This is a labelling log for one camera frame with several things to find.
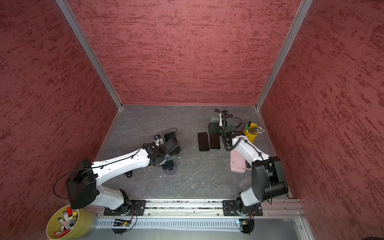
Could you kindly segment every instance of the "yellow bucket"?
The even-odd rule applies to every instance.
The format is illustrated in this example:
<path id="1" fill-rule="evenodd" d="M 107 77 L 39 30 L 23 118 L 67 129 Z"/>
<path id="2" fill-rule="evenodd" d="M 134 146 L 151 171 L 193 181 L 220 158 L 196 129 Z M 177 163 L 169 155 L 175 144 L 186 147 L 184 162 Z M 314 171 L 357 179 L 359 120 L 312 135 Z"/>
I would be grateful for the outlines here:
<path id="1" fill-rule="evenodd" d="M 249 130 L 257 128 L 258 126 L 254 123 L 251 123 L 251 126 L 249 127 Z M 250 134 L 249 131 L 244 128 L 244 134 L 247 136 L 248 140 L 253 143 L 257 137 L 257 134 Z"/>
<path id="2" fill-rule="evenodd" d="M 63 211 L 66 211 L 67 207 L 69 206 L 65 206 L 58 210 L 49 220 L 46 229 L 46 234 L 49 239 L 78 239 L 87 235 L 95 228 L 97 220 L 96 214 L 86 209 L 79 209 L 77 222 L 74 228 L 67 235 L 57 238 L 53 233 L 61 230 L 62 224 L 59 222 L 58 218 L 63 218 Z"/>

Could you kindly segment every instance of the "gray marble floor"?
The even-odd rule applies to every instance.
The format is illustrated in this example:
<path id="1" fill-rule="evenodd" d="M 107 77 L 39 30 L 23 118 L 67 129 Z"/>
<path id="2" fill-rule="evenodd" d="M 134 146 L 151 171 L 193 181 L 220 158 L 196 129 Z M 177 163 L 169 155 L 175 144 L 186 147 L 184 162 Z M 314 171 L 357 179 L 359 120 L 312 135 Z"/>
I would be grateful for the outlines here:
<path id="1" fill-rule="evenodd" d="M 208 131 L 211 116 L 217 115 L 213 111 L 215 108 L 225 109 L 241 118 L 241 130 L 249 120 L 258 124 L 253 107 L 125 106 L 102 160 L 132 152 L 143 143 L 152 142 L 154 135 L 177 127 L 176 137 L 182 148 L 175 159 L 178 170 L 174 175 L 166 175 L 161 167 L 135 169 L 133 177 L 122 174 L 104 186 L 123 189 L 134 198 L 234 198 L 248 189 L 251 171 L 232 172 L 229 169 L 230 153 L 223 149 L 222 142 L 220 150 L 199 152 L 197 133 Z M 254 144 L 269 153 L 262 134 Z"/>

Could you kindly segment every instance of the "pink phone case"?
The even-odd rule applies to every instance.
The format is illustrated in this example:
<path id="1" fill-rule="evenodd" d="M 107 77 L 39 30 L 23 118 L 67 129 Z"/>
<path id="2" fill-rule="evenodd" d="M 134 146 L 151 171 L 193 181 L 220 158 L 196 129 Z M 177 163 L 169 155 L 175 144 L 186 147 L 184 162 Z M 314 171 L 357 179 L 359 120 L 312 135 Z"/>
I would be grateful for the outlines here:
<path id="1" fill-rule="evenodd" d="M 245 172 L 245 158 L 241 153 L 239 153 L 236 150 L 231 151 L 231 162 L 229 164 L 229 168 L 232 172 L 239 172 L 244 173 Z"/>

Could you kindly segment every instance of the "red textured wall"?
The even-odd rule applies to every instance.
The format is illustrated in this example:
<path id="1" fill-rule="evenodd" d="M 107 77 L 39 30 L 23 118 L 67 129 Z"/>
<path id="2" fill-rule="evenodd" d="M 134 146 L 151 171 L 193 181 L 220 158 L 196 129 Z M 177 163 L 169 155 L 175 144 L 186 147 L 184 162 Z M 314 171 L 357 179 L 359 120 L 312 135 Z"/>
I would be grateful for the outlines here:
<path id="1" fill-rule="evenodd" d="M 262 106 L 317 240 L 384 237 L 383 11 L 314 1 Z"/>
<path id="2" fill-rule="evenodd" d="M 253 105 L 301 0 L 68 2 L 124 104 Z"/>
<path id="3" fill-rule="evenodd" d="M 96 156 L 117 108 L 55 1 L 2 1 L 0 18 L 0 239 L 46 239 L 66 204 L 53 183 Z"/>

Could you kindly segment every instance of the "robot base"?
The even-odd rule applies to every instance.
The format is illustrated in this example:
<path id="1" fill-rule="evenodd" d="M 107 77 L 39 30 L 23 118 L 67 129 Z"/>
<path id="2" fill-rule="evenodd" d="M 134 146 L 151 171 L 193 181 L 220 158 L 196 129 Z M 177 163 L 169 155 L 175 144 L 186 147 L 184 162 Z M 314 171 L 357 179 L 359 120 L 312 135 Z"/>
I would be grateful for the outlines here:
<path id="1" fill-rule="evenodd" d="M 224 200 L 223 201 L 224 216 L 262 216 L 263 210 L 260 203 L 253 204 L 248 207 L 239 207 L 238 200 Z"/>
<path id="2" fill-rule="evenodd" d="M 115 210 L 110 208 L 105 208 L 104 216 L 126 216 L 130 215 L 133 211 L 137 216 L 143 216 L 145 204 L 147 201 L 145 200 L 133 200 L 130 201 L 128 199 L 127 193 L 120 189 L 121 194 L 124 196 L 124 203 Z"/>

